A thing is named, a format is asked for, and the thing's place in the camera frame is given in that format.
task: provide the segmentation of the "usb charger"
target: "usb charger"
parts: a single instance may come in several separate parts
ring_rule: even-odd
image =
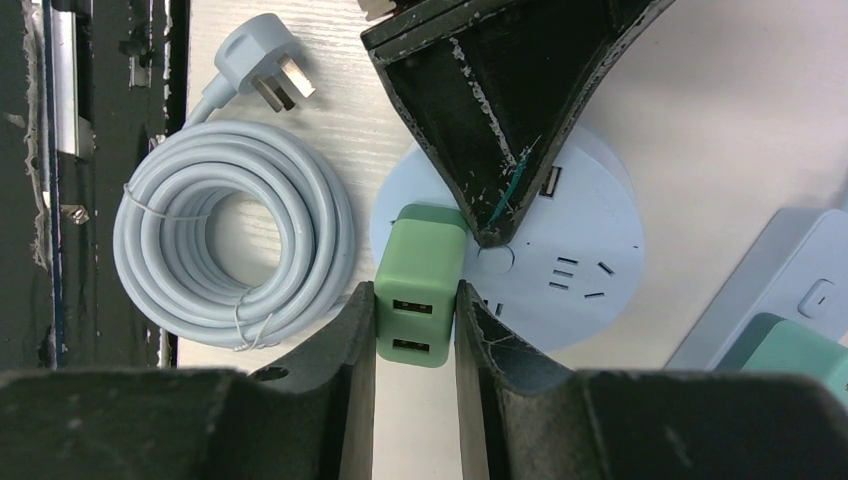
[[[848,406],[848,348],[771,313],[751,320],[716,370],[805,375]]]
[[[422,367],[447,361],[467,236],[459,210],[401,210],[374,280],[381,357]]]

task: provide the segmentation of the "charger usb port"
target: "charger usb port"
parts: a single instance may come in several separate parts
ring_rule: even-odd
[[[542,188],[539,190],[539,195],[545,198],[553,198],[556,192],[556,185],[559,183],[559,175],[562,173],[561,167],[551,167],[545,182],[542,183]]]
[[[408,340],[401,340],[398,338],[392,341],[392,348],[430,353],[430,345],[427,345],[426,343],[410,342]]]
[[[400,300],[392,301],[392,307],[395,310],[405,310],[407,312],[423,313],[431,315],[433,313],[432,305],[422,305],[420,303],[402,302]]]

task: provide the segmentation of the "white table surface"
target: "white table surface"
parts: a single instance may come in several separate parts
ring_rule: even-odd
[[[300,38],[318,88],[274,114],[258,96],[220,118],[286,128],[322,151],[356,214],[355,282],[373,279],[368,213],[411,137],[362,47],[356,0],[193,0],[189,106],[215,51],[248,18],[274,12]],[[787,205],[834,205],[848,178],[848,2],[677,0],[592,97],[581,121],[619,152],[646,234],[639,290],[606,331],[553,354],[572,368],[660,368],[756,236]],[[245,281],[279,255],[270,216],[249,199],[219,212],[222,266]],[[180,343],[187,366],[251,371],[297,345],[251,352]],[[453,356],[429,370],[378,360],[374,478],[461,478]]]

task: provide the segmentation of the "electrical outlet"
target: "electrical outlet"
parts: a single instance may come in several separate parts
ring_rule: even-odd
[[[481,249],[469,235],[463,278],[507,327],[553,351],[597,334],[624,310],[642,275],[644,236],[627,171],[608,145],[580,126],[539,197],[509,245]],[[377,262],[391,221],[409,203],[456,205],[417,147],[377,194],[369,232]]]
[[[667,364],[719,365],[760,313],[838,342],[848,332],[848,213],[784,208],[757,238]]]

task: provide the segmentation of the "rectangular power strip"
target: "rectangular power strip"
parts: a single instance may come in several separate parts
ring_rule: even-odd
[[[666,368],[716,368],[759,313],[798,322],[835,342],[848,332],[848,213],[778,211]]]

